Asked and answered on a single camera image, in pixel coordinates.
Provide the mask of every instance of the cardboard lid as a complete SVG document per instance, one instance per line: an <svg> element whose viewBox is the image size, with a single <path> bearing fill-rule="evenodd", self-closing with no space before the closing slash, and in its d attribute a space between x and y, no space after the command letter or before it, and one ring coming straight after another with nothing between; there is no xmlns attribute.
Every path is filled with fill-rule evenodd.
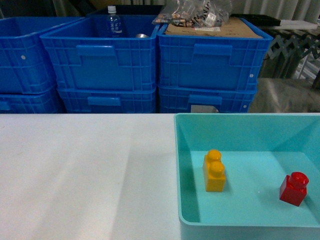
<svg viewBox="0 0 320 240"><path fill-rule="evenodd" d="M170 24L165 32L166 35L184 36L207 36L227 38L255 38L262 39L262 36L255 34L250 27L237 17L230 17L220 27L180 27Z"/></svg>

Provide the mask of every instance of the crate handle opening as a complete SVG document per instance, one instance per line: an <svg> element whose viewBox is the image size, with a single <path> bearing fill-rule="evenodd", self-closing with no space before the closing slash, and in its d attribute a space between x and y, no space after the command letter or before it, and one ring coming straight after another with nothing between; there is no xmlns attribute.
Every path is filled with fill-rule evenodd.
<svg viewBox="0 0 320 240"><path fill-rule="evenodd" d="M203 96L203 95L194 95L189 96L189 104L191 105L210 105L214 107L219 107L222 104L221 96Z"/></svg>
<svg viewBox="0 0 320 240"><path fill-rule="evenodd" d="M88 97L88 105L120 107L121 100L119 97L89 96Z"/></svg>
<svg viewBox="0 0 320 240"><path fill-rule="evenodd" d="M10 108L9 103L6 102L6 101L0 101L0 110L2 110L2 111L10 111L11 108Z"/></svg>
<svg viewBox="0 0 320 240"><path fill-rule="evenodd" d="M76 49L79 56L116 56L112 45L77 45Z"/></svg>
<svg viewBox="0 0 320 240"><path fill-rule="evenodd" d="M219 45L219 44L199 44L194 45L193 54L198 55L214 55L214 56L231 56L231 45Z"/></svg>

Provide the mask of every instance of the clear plastic bag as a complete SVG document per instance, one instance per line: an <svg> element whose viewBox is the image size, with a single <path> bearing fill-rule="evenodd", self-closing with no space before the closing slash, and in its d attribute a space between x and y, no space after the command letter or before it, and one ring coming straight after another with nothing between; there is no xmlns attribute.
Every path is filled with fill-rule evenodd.
<svg viewBox="0 0 320 240"><path fill-rule="evenodd" d="M193 28L219 27L228 21L231 10L231 0L172 0L152 23Z"/></svg>
<svg viewBox="0 0 320 240"><path fill-rule="evenodd" d="M153 20L153 24L185 23L194 15L195 0L172 0Z"/></svg>

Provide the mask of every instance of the white table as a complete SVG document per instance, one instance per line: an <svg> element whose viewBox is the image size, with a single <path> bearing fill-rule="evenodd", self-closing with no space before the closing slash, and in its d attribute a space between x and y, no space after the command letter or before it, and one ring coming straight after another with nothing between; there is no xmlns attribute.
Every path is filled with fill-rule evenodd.
<svg viewBox="0 0 320 240"><path fill-rule="evenodd" d="M173 114L3 114L0 156L0 239L180 239Z"/></svg>

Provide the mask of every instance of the label sticker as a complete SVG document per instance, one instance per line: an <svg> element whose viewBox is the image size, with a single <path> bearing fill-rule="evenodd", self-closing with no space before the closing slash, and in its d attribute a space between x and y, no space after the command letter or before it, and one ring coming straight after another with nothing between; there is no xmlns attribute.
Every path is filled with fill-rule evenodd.
<svg viewBox="0 0 320 240"><path fill-rule="evenodd" d="M207 32L220 32L220 27L214 26L214 27L194 27L193 28L196 31L207 31Z"/></svg>
<svg viewBox="0 0 320 240"><path fill-rule="evenodd" d="M191 105L191 113L198 114L215 114L218 113L218 109L210 105Z"/></svg>
<svg viewBox="0 0 320 240"><path fill-rule="evenodd" d="M206 17L206 19L204 21L205 25L214 26L215 22L216 22L216 18L217 18L216 15L214 15L212 12L209 12L208 16Z"/></svg>

